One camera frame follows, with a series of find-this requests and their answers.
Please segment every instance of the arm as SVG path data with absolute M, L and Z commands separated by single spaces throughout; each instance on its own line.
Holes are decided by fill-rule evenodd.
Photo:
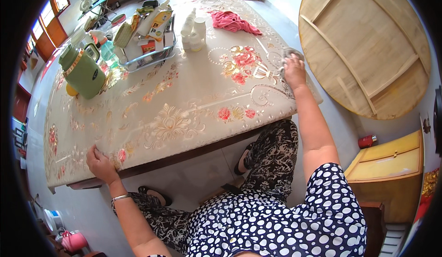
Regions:
M 313 172 L 322 164 L 339 164 L 338 151 L 329 127 L 325 122 L 312 92 L 305 82 L 304 62 L 296 55 L 285 59 L 285 80 L 293 90 L 296 100 L 299 130 L 303 149 L 303 168 L 305 181 L 308 182 Z
M 109 185 L 111 197 L 127 194 L 126 188 L 109 159 L 93 145 L 87 152 L 87 165 L 91 172 Z M 114 202 L 124 235 L 134 254 L 146 257 L 153 254 L 171 256 L 164 243 L 155 235 L 138 206 L 127 197 Z

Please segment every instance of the yellow cabinet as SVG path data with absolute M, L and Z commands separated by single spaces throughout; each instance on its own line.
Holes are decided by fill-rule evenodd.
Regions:
M 359 201 L 385 205 L 385 222 L 412 222 L 419 203 L 423 170 L 421 130 L 362 149 L 345 171 Z

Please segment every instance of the woman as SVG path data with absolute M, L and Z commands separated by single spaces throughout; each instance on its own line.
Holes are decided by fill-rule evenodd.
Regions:
M 159 193 L 128 193 L 115 168 L 95 146 L 90 170 L 109 185 L 113 207 L 136 256 L 171 257 L 167 246 L 189 257 L 359 256 L 366 222 L 339 165 L 327 123 L 305 82 L 303 61 L 286 58 L 285 80 L 297 103 L 307 182 L 305 203 L 286 207 L 298 149 L 296 125 L 270 124 L 247 147 L 235 172 L 251 172 L 193 213 L 173 210 Z

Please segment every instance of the silver bracelet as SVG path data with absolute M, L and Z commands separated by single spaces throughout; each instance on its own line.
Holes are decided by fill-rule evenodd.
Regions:
M 124 198 L 127 198 L 127 197 L 130 197 L 130 195 L 129 194 L 125 194 L 125 195 L 122 195 L 122 196 L 114 197 L 114 198 L 112 198 L 112 203 L 114 203 L 116 200 L 124 199 Z

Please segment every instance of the foot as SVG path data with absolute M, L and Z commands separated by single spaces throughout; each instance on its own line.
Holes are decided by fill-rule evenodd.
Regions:
M 243 153 L 243 155 L 240 158 L 240 161 L 238 163 L 238 170 L 242 173 L 247 171 L 247 168 L 244 166 L 244 159 L 246 158 L 247 153 L 249 152 L 248 149 L 246 149 Z
M 161 206 L 166 205 L 166 199 L 164 199 L 164 197 L 160 193 L 158 193 L 157 191 L 147 190 L 147 194 L 151 195 L 151 196 L 156 196 L 160 200 Z

